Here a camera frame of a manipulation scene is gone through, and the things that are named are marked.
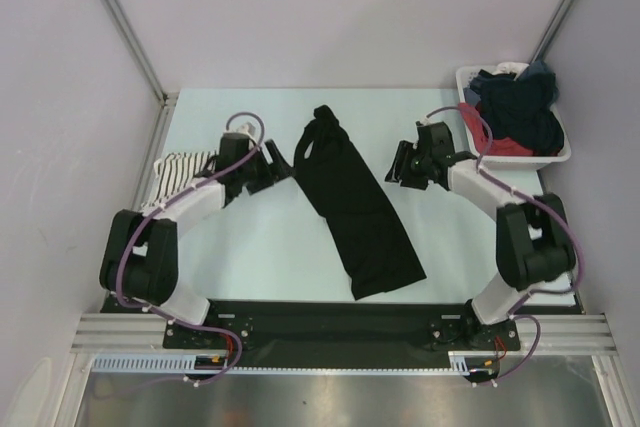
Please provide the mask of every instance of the wall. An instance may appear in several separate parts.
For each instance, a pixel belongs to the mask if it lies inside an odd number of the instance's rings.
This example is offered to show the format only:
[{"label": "wall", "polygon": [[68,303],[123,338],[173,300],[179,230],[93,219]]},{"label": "wall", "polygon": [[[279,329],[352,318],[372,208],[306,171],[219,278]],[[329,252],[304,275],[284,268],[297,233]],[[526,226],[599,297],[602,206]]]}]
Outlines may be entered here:
[{"label": "wall", "polygon": [[121,0],[178,87],[453,87],[533,53],[559,0]]},{"label": "wall", "polygon": [[544,171],[587,255],[581,292],[605,312],[628,377],[640,392],[640,0],[579,0],[548,60],[560,82],[573,150]]},{"label": "wall", "polygon": [[132,201],[158,106],[99,0],[0,10],[2,419],[43,357],[56,388],[80,314],[101,301],[110,221]]}]

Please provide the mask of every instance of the black and white striped fabric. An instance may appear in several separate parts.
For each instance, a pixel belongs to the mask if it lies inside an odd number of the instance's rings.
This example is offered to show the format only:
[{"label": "black and white striped fabric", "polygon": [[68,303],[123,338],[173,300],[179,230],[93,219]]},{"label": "black and white striped fabric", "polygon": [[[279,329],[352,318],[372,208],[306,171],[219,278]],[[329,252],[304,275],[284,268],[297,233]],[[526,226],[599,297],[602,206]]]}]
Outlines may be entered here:
[{"label": "black and white striped fabric", "polygon": [[171,153],[164,159],[156,160],[153,164],[154,185],[142,208],[157,207],[158,204],[184,189],[214,155],[215,152],[181,152]]}]

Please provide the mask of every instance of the shiny metal surface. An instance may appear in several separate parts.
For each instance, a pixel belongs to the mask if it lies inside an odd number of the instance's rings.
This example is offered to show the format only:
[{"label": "shiny metal surface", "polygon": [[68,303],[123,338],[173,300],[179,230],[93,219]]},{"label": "shiny metal surface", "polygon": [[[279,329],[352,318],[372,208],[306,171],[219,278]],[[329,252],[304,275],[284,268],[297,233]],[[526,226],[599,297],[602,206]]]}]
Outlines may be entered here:
[{"label": "shiny metal surface", "polygon": [[231,375],[198,390],[166,382],[94,397],[150,378],[92,374],[76,427],[611,425],[588,357],[534,358],[497,389],[451,377]]}]

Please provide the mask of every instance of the table surface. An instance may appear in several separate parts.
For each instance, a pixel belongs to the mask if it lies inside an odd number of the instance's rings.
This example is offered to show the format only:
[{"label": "table surface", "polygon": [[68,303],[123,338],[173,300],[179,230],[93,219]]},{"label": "table surface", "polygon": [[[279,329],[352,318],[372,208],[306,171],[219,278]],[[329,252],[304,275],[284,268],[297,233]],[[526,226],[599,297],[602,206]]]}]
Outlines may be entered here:
[{"label": "table surface", "polygon": [[[395,207],[427,279],[359,302],[463,303],[497,272],[495,223],[469,201],[430,186],[426,192],[383,181],[400,140],[414,141],[415,121],[457,104],[441,89],[186,89],[180,93],[165,140],[170,152],[215,150],[226,120],[252,111],[292,162],[313,109],[331,107]],[[468,148],[457,112],[439,114],[457,150]],[[497,172],[530,194],[542,187],[536,172]],[[180,275],[211,299],[353,301],[325,220],[293,179],[249,196],[194,227],[180,240]],[[566,288],[563,276],[550,285]],[[535,296],[529,304],[574,305],[572,295]]]}]

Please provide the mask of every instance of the white plastic basket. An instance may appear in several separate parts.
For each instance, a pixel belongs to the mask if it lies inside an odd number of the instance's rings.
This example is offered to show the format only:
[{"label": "white plastic basket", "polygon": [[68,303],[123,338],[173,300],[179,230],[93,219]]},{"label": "white plastic basket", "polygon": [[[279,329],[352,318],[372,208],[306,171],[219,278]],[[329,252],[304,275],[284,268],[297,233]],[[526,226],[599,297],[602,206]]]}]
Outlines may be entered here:
[{"label": "white plastic basket", "polygon": [[[464,89],[469,87],[469,83],[474,79],[480,70],[484,69],[488,72],[495,70],[495,65],[474,65],[470,67],[460,67],[456,71],[456,84],[458,85],[458,95],[460,101],[464,102]],[[567,138],[567,131],[562,123],[560,113],[555,104],[551,106],[551,112],[556,116],[560,126],[564,132],[564,147],[555,157],[515,157],[515,156],[499,156],[499,155],[487,155],[484,157],[484,163],[490,169],[495,170],[540,170],[541,168],[553,164],[556,162],[564,162],[571,157],[571,147],[569,146],[569,139]],[[479,155],[473,141],[471,131],[465,124],[465,130],[467,132],[467,140],[469,141],[469,150],[474,155]]]}]

